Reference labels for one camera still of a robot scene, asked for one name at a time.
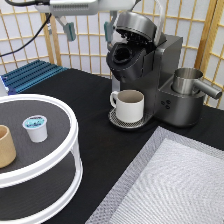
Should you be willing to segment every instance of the coffee machine lid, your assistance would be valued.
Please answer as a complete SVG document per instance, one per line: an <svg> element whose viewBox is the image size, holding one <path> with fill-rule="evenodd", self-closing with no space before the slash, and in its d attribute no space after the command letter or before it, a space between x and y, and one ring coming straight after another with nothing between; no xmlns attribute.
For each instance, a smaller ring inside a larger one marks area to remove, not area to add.
<svg viewBox="0 0 224 224"><path fill-rule="evenodd" d="M118 18L116 30L124 37L131 38L132 34L137 34L146 41L154 41L157 26L146 16L133 12L122 12ZM160 44L165 42L165 35L162 33Z"/></svg>

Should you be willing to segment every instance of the drip tray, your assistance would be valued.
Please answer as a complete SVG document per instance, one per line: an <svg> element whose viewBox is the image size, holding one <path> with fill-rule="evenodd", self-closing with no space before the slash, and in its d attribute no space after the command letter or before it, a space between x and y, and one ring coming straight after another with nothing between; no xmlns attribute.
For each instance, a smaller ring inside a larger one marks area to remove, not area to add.
<svg viewBox="0 0 224 224"><path fill-rule="evenodd" d="M148 123L148 121L152 118L151 114L144 114L143 118L140 121L137 121L135 123L126 123L123 121L120 121L117 117L116 117L116 109L113 108L110 112L109 112L109 120L110 122L116 126L117 128L121 128L123 130L126 131L132 131L132 130L136 130L139 129L141 127L143 127L144 125L146 125Z"/></svg>

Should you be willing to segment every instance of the mug handle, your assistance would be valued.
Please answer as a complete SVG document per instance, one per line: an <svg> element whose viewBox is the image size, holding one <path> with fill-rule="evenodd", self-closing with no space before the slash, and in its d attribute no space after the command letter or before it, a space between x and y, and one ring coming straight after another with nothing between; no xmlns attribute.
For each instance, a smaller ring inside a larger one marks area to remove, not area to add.
<svg viewBox="0 0 224 224"><path fill-rule="evenodd" d="M119 92L117 91L114 91L110 94L110 103L112 105L112 107L116 108L116 104L114 103L114 95L116 96L117 98L117 95L118 95Z"/></svg>

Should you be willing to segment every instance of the metal pitcher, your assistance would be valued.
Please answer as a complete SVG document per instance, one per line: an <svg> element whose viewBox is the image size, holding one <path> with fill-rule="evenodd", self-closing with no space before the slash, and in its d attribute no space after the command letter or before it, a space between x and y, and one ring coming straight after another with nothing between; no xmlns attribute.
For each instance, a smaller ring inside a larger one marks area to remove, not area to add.
<svg viewBox="0 0 224 224"><path fill-rule="evenodd" d="M219 99L222 92L202 82L203 73L195 68L179 68L174 73L172 88L183 95L195 95L202 91L214 99Z"/></svg>

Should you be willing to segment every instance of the coffee pod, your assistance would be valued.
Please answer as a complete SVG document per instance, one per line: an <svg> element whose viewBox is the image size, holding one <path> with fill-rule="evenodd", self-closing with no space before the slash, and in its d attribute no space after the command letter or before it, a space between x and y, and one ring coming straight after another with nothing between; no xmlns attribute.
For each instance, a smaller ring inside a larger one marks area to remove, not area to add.
<svg viewBox="0 0 224 224"><path fill-rule="evenodd" d="M23 122L32 142L43 142L47 139L47 118L42 115L35 115Z"/></svg>
<svg viewBox="0 0 224 224"><path fill-rule="evenodd" d="M8 166L16 158L16 150L8 127L0 125L0 168Z"/></svg>

